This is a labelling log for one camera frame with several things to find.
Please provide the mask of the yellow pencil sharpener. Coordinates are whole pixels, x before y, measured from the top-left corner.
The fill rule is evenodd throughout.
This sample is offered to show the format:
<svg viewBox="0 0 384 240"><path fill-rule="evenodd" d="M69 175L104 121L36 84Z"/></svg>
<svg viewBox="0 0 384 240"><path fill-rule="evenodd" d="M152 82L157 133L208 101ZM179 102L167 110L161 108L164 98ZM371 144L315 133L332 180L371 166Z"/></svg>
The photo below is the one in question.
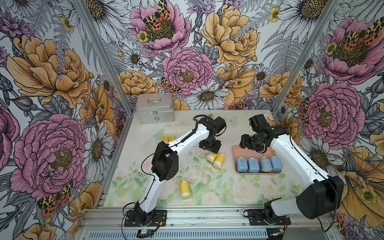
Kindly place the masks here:
<svg viewBox="0 0 384 240"><path fill-rule="evenodd" d="M214 160L214 163L213 163L213 166L216 168L216 169L222 169L223 167L223 164L225 162L225 155L224 154L218 154Z"/></svg>
<svg viewBox="0 0 384 240"><path fill-rule="evenodd" d="M162 141L165 143L169 142L169 137L167 135L162 135Z"/></svg>
<svg viewBox="0 0 384 240"><path fill-rule="evenodd" d="M191 190L186 180L179 181L179 187L182 199L189 199L191 197Z"/></svg>
<svg viewBox="0 0 384 240"><path fill-rule="evenodd" d="M169 136L169 143L175 141L176 139L177 139L177 137L174 134L171 134Z"/></svg>
<svg viewBox="0 0 384 240"><path fill-rule="evenodd" d="M211 164L213 164L217 156L218 155L215 153L209 153L207 155L207 161L210 162Z"/></svg>

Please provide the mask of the blue pencil sharpener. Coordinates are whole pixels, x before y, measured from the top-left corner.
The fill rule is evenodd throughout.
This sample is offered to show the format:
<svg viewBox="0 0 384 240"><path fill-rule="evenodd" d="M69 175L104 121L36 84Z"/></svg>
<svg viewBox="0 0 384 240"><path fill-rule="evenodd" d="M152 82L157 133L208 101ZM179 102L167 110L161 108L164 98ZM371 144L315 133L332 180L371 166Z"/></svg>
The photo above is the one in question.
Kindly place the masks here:
<svg viewBox="0 0 384 240"><path fill-rule="evenodd" d="M240 157L237 159L236 161L236 171L238 173L247 173L248 172L248 161L243 158L243 157Z"/></svg>
<svg viewBox="0 0 384 240"><path fill-rule="evenodd" d="M260 165L257 159L250 158L248 160L248 172L252 174L256 174L260 172Z"/></svg>
<svg viewBox="0 0 384 240"><path fill-rule="evenodd" d="M272 172L280 172L283 169L282 161L279 157L273 156L270 158Z"/></svg>
<svg viewBox="0 0 384 240"><path fill-rule="evenodd" d="M263 173L270 173L273 169L271 160L266 156L262 156L260 159L260 168Z"/></svg>

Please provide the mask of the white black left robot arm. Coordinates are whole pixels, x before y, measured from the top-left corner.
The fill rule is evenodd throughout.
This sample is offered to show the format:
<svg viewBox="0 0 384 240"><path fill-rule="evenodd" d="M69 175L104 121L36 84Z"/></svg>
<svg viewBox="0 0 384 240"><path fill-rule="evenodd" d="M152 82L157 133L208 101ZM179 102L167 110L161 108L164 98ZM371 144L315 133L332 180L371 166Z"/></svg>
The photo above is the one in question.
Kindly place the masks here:
<svg viewBox="0 0 384 240"><path fill-rule="evenodd" d="M156 209L158 198L167 181L177 175L179 171L179 157L188 152L192 147L199 146L202 150L217 154L221 148L221 141L217 139L225 132L227 127L223 118L212 119L207 115L197 115L193 118L193 129L170 143L161 141L150 156L152 159L153 177L147 190L133 208L137 221L147 226Z"/></svg>

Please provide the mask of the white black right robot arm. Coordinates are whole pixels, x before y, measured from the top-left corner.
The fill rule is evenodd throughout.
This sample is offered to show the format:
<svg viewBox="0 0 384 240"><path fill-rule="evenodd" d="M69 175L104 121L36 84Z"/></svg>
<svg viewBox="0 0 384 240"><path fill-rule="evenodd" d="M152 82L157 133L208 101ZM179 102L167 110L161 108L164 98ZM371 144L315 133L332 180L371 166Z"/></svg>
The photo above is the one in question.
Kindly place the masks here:
<svg viewBox="0 0 384 240"><path fill-rule="evenodd" d="M303 187L302 193L296 197L265 203L263 214L267 223L272 224L277 218L290 215L312 220L340 207L344 188L340 177L332 177L316 165L281 125L270 126L264 115L255 115L249 122L255 134L242 135L240 147L260 154L271 148L293 170Z"/></svg>

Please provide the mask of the red white small box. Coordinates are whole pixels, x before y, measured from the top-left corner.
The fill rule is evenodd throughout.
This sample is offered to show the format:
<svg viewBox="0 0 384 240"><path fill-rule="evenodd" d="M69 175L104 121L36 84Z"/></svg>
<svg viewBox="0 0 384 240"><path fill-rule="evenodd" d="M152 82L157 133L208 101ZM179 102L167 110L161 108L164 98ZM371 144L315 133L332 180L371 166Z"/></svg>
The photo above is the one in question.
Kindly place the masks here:
<svg viewBox="0 0 384 240"><path fill-rule="evenodd" d="M266 120L270 126L275 126L278 124L275 120L271 119L269 116L266 116Z"/></svg>

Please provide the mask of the pink plastic tray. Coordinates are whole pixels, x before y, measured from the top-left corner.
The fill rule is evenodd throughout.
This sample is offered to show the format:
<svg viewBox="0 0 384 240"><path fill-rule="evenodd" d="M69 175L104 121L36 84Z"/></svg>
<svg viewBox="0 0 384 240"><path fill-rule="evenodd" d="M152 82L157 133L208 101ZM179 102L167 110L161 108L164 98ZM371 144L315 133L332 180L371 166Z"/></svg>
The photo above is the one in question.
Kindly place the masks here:
<svg viewBox="0 0 384 240"><path fill-rule="evenodd" d="M265 157L270 159L271 157L276 157L277 153L271 147L268 147L267 151L265 153L260 154L260 153L258 153L256 151L253 151L253 150L243 149L239 145L233 146L232 147L232 158L233 158L233 164L234 164L234 168L235 168L235 173L238 174L238 175L261 175L261 176L266 176L266 175L278 175L278 174L280 174L282 172L283 169L280 169L280 171L277 171L277 172L276 171L271 171L269 173L262 172L261 170L258 173L249 173L249 172L241 173L241 172L237 171L237 160L238 160L238 158L244 158L247 161L250 158L255 158L255 159L257 159L260 162L260 159L263 156L265 156Z"/></svg>

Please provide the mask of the white plastic tray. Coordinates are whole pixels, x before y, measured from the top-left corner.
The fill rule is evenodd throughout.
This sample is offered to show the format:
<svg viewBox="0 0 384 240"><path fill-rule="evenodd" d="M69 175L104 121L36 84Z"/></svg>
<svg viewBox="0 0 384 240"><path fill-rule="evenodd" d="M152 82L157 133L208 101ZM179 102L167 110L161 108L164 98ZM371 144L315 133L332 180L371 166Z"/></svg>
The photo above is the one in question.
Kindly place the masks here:
<svg viewBox="0 0 384 240"><path fill-rule="evenodd" d="M180 138L187 132L191 131L193 128L194 127L192 125L165 126L155 132L155 134L150 138L150 143L157 145L162 140L163 135L167 135L169 138L171 137L171 135L174 135L176 138Z"/></svg>

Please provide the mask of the silver metal case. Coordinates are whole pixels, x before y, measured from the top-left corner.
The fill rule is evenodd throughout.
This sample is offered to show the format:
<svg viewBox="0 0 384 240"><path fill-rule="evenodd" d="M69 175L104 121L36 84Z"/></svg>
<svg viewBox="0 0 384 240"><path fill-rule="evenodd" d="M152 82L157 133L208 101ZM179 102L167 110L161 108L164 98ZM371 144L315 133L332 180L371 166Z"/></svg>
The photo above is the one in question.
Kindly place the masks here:
<svg viewBox="0 0 384 240"><path fill-rule="evenodd" d="M139 95L136 113L141 124L174 122L173 95L169 93Z"/></svg>

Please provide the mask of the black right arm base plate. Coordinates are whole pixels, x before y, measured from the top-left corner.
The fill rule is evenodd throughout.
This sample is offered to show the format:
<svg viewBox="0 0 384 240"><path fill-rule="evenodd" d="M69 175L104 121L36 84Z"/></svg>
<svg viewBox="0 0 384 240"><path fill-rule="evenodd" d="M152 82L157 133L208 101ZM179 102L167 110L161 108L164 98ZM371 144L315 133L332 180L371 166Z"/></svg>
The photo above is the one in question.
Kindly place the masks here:
<svg viewBox="0 0 384 240"><path fill-rule="evenodd" d="M269 215L262 209L247 209L243 211L243 217L249 220L251 226L283 226L291 225L291 219L288 215L277 217L274 214Z"/></svg>

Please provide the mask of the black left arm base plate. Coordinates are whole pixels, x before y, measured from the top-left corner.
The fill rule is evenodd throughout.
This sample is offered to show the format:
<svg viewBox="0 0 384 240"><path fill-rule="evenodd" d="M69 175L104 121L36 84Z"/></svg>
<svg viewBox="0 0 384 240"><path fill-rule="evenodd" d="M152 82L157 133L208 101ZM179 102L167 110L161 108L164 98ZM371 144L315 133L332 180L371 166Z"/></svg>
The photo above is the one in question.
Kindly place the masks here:
<svg viewBox="0 0 384 240"><path fill-rule="evenodd" d="M137 213L135 210L130 210L124 217L124 227L156 227L162 223L162 227L167 221L166 210L153 210L148 214Z"/></svg>

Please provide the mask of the aluminium rail frame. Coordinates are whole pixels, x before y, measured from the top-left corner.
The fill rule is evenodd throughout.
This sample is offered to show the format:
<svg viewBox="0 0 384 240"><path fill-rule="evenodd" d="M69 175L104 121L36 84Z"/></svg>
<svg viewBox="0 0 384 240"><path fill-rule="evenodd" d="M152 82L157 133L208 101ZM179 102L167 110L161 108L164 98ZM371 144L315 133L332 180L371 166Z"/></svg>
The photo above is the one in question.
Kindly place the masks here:
<svg viewBox="0 0 384 240"><path fill-rule="evenodd" d="M126 227L122 208L99 208L86 213L77 240L136 240L155 231L150 240L341 240L331 217L309 220L289 216L278 225L251 223L248 206L167 207L162 227Z"/></svg>

